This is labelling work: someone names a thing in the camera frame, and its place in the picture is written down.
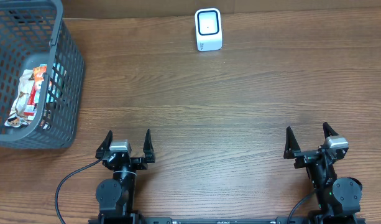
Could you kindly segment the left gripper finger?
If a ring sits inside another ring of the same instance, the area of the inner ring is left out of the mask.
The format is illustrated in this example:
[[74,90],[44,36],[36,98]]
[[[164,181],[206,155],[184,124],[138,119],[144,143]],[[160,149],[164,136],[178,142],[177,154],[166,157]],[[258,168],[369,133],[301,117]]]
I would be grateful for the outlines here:
[[95,153],[95,158],[102,159],[104,154],[107,151],[109,151],[109,147],[112,143],[112,137],[113,137],[113,133],[112,133],[112,131],[109,131],[107,136],[105,137],[104,141],[97,148],[96,153]]
[[147,130],[143,146],[143,152],[146,163],[155,163],[155,152],[152,145],[150,129]]

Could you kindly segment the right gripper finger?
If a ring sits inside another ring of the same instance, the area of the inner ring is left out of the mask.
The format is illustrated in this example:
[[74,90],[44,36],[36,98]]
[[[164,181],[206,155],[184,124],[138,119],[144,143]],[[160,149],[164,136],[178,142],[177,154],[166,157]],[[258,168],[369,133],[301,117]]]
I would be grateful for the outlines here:
[[325,138],[339,135],[327,122],[323,123],[323,132]]
[[284,159],[294,159],[301,152],[299,144],[290,126],[286,128],[286,143],[283,153]]

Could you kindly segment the teal orange tissue pack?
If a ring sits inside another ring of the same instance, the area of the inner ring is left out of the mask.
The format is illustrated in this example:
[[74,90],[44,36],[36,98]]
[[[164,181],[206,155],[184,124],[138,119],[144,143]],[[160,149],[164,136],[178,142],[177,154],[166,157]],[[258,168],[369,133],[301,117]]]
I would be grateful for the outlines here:
[[64,79],[67,71],[60,63],[53,64],[50,82],[48,84],[48,93],[46,97],[47,103],[56,102],[58,98],[63,95],[62,89],[64,87]]

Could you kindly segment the beige Pantree snack pouch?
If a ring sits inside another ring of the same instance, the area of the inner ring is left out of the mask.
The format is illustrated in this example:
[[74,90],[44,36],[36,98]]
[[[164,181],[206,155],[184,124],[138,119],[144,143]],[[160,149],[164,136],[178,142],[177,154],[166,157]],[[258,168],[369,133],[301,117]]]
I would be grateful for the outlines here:
[[37,113],[37,103],[37,88],[35,87],[33,70],[24,70],[19,79],[17,97],[4,125],[11,128],[29,125]]

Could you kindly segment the red stick sachet pack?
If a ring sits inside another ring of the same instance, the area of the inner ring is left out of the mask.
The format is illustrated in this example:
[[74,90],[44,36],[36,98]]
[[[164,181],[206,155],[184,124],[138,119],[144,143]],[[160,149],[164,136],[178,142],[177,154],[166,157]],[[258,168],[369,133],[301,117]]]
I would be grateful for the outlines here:
[[34,117],[37,113],[37,107],[39,103],[40,90],[42,87],[42,82],[44,81],[44,74],[47,71],[47,65],[41,64],[39,67],[33,68],[32,76],[30,80],[34,81],[27,105],[24,110],[25,116]]

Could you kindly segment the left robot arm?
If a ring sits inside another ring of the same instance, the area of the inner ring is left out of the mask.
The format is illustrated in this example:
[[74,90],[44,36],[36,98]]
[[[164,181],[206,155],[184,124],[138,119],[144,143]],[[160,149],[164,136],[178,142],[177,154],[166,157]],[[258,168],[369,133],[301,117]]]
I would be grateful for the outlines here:
[[98,223],[145,223],[144,216],[134,210],[135,181],[138,170],[148,169],[155,162],[150,130],[146,132],[142,157],[131,156],[128,140],[115,141],[112,131],[96,150],[95,158],[112,171],[112,178],[96,188],[99,203]]

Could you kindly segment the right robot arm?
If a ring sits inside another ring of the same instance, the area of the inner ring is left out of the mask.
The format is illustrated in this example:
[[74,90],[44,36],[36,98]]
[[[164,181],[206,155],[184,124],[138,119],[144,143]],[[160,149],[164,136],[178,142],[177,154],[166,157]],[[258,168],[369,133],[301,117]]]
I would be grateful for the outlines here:
[[319,209],[308,212],[303,223],[364,223],[356,213],[360,211],[362,184],[353,177],[339,178],[334,163],[343,159],[349,149],[348,140],[323,123],[324,143],[314,151],[302,151],[291,127],[286,128],[285,159],[294,159],[294,168],[305,168],[313,191],[291,210],[287,223],[294,223],[297,208],[316,196]]

